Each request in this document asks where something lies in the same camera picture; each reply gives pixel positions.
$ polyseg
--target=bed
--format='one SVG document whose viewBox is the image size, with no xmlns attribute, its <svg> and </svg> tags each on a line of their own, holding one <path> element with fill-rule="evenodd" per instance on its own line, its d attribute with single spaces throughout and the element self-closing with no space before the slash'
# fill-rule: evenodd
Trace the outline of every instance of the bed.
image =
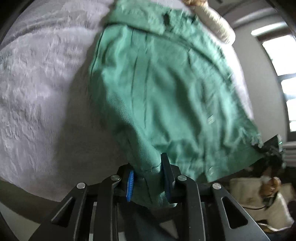
<svg viewBox="0 0 296 241">
<path fill-rule="evenodd" d="M 6 34 L 0 45 L 1 179 L 60 201 L 76 183 L 98 183 L 127 162 L 88 93 L 88 68 L 112 2 L 35 0 Z M 189 11 L 179 0 L 156 2 Z M 253 119 L 235 51 L 221 46 Z"/>
</svg>

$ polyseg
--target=silver screw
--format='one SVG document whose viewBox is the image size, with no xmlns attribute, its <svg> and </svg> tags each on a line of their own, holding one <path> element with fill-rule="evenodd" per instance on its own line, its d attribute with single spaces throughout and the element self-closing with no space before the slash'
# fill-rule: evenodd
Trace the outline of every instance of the silver screw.
<svg viewBox="0 0 296 241">
<path fill-rule="evenodd" d="M 78 183 L 76 187 L 78 189 L 83 189 L 83 188 L 85 188 L 85 183 Z"/>
<path fill-rule="evenodd" d="M 187 177 L 184 175 L 180 175 L 180 176 L 178 176 L 178 180 L 183 182 L 183 181 L 187 180 Z"/>
<path fill-rule="evenodd" d="M 112 181 L 118 181 L 119 179 L 120 179 L 120 176 L 118 176 L 118 175 L 112 175 L 111 176 Z"/>
<path fill-rule="evenodd" d="M 213 188 L 216 190 L 219 190 L 219 189 L 221 189 L 221 185 L 219 183 L 214 183 Z"/>
</svg>

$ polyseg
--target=triangular cutout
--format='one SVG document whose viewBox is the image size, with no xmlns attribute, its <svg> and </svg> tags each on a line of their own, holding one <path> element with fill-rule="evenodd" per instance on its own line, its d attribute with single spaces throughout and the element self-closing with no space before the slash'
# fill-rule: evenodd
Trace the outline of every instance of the triangular cutout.
<svg viewBox="0 0 296 241">
<path fill-rule="evenodd" d="M 227 197 L 223 197 L 222 202 L 231 229 L 236 229 L 248 224 L 248 220 Z"/>
<path fill-rule="evenodd" d="M 68 201 L 61 207 L 61 209 L 57 212 L 57 214 L 52 218 L 52 224 L 68 227 L 70 217 L 74 208 L 75 199 L 70 197 Z"/>
</svg>

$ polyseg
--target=window pane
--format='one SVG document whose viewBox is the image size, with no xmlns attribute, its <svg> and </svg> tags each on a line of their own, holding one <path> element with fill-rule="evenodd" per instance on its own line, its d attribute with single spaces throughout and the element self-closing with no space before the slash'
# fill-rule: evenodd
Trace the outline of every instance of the window pane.
<svg viewBox="0 0 296 241">
<path fill-rule="evenodd" d="M 292 35 L 271 39 L 263 44 L 278 76 L 296 73 L 296 41 Z"/>
<path fill-rule="evenodd" d="M 287 100 L 290 130 L 296 131 L 296 77 L 283 80 L 281 86 Z"/>
</svg>

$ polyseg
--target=window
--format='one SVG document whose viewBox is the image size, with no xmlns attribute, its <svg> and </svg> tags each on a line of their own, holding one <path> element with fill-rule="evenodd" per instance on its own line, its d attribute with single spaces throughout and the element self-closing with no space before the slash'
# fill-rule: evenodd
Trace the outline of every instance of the window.
<svg viewBox="0 0 296 241">
<path fill-rule="evenodd" d="M 296 140 L 296 39 L 288 29 L 260 36 L 279 77 L 287 105 L 288 141 Z"/>
</svg>

